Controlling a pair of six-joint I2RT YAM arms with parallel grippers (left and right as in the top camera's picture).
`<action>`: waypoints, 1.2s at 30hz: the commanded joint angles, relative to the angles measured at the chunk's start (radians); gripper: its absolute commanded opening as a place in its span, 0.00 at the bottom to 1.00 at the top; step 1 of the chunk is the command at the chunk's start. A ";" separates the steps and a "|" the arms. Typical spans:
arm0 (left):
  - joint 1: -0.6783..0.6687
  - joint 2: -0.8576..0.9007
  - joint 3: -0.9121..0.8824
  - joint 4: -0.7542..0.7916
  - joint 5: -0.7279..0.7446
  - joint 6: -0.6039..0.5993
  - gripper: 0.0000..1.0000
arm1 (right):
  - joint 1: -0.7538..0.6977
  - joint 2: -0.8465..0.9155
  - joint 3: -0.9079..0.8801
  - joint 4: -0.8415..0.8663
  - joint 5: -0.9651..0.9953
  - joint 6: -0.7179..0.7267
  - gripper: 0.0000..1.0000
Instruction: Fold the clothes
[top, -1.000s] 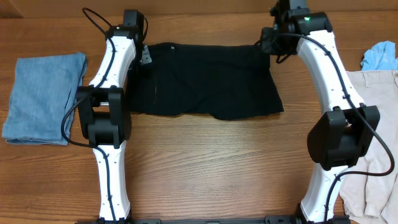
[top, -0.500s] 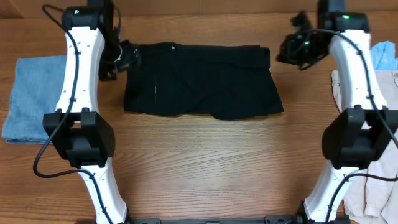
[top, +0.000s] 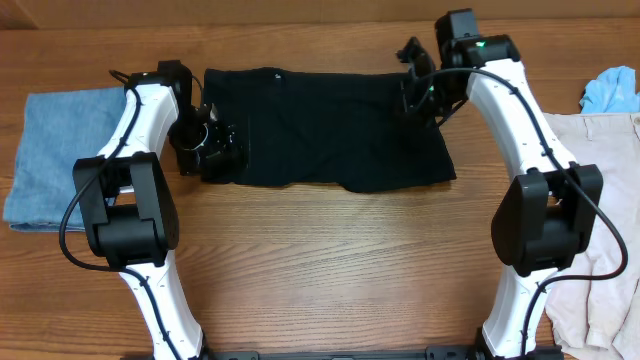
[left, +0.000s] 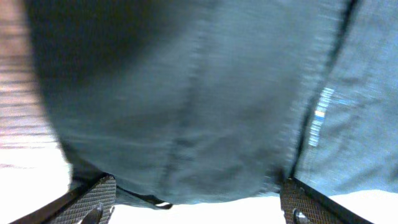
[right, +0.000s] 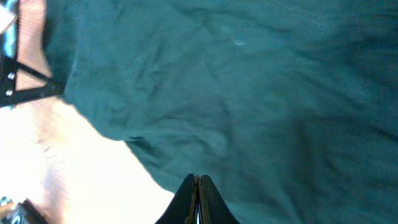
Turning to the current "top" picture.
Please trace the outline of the black shorts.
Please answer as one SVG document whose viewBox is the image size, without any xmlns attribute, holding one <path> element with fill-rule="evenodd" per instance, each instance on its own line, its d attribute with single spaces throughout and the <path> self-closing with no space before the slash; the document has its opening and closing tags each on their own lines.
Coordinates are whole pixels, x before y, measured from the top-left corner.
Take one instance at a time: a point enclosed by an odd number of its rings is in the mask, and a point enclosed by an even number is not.
<svg viewBox="0 0 640 360">
<path fill-rule="evenodd" d="M 402 73 L 209 69 L 204 97 L 235 133 L 244 164 L 216 183 L 337 183 L 356 193 L 452 181 L 439 129 L 402 117 Z"/>
</svg>

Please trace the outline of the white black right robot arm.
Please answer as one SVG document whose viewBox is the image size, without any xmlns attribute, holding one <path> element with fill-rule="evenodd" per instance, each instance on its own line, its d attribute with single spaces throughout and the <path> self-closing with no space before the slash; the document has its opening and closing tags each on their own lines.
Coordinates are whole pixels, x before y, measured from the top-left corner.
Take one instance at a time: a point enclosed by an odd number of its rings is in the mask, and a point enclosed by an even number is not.
<svg viewBox="0 0 640 360">
<path fill-rule="evenodd" d="M 557 346 L 539 347 L 536 329 L 553 285 L 586 250 L 603 178 L 581 165 L 559 141 L 526 79 L 507 35 L 480 34 L 470 9 L 435 23 L 441 64 L 416 38 L 398 51 L 408 64 L 401 84 L 402 119 L 436 127 L 463 103 L 481 113 L 504 159 L 511 184 L 491 222 L 503 264 L 495 302 L 471 346 L 430 346 L 428 359 L 559 359 Z"/>
</svg>

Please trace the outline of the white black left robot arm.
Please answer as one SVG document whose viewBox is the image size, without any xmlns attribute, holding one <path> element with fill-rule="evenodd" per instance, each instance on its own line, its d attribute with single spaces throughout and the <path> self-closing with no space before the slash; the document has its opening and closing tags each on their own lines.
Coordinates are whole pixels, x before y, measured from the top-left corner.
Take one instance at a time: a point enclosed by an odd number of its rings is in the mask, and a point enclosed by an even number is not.
<svg viewBox="0 0 640 360">
<path fill-rule="evenodd" d="M 181 174 L 210 180 L 240 169 L 244 150 L 213 105 L 193 105 L 201 83 L 180 61 L 111 75 L 123 85 L 126 107 L 98 154 L 75 162 L 68 206 L 80 211 L 91 251 L 106 262 L 91 265 L 61 250 L 80 268 L 120 275 L 151 335 L 151 358 L 210 359 L 177 270 L 179 217 L 160 158 L 170 144 Z"/>
</svg>

